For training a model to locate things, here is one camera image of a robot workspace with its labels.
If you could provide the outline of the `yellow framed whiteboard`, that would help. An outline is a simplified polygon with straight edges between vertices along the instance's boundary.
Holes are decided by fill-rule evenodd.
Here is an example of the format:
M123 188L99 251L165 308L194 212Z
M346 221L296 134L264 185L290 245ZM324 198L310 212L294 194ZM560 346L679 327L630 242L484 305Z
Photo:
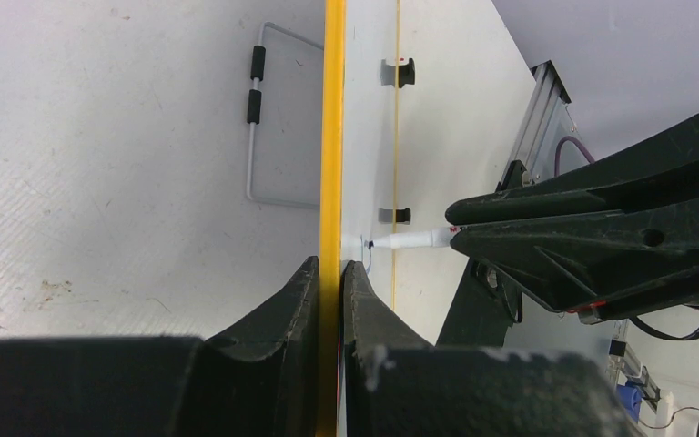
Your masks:
M398 134L400 2L325 4L319 196L318 436L339 427L340 278L364 244L386 233Z

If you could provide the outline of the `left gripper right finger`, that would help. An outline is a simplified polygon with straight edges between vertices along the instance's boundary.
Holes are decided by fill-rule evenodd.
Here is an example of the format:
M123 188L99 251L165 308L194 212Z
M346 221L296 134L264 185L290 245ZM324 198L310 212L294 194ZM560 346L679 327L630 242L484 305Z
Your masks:
M416 410L403 382L400 354L429 343L378 297L358 261L342 273L340 303L346 434L403 436L416 428Z

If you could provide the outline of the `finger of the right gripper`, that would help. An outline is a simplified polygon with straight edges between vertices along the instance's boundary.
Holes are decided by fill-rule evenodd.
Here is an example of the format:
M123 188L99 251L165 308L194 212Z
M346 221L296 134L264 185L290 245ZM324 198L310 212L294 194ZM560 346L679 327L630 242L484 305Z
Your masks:
M699 310L699 198L659 208L578 211L557 202L454 203L451 246L551 312L590 323L674 306Z
M445 218L477 225L607 210L640 210L699 196L699 114L592 164L525 188L458 200Z

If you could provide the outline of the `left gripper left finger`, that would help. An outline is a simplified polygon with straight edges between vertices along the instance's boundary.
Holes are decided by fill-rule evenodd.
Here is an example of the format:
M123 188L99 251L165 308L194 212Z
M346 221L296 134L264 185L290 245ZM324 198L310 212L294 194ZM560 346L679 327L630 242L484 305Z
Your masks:
M311 436L316 428L319 260L208 339L224 436Z

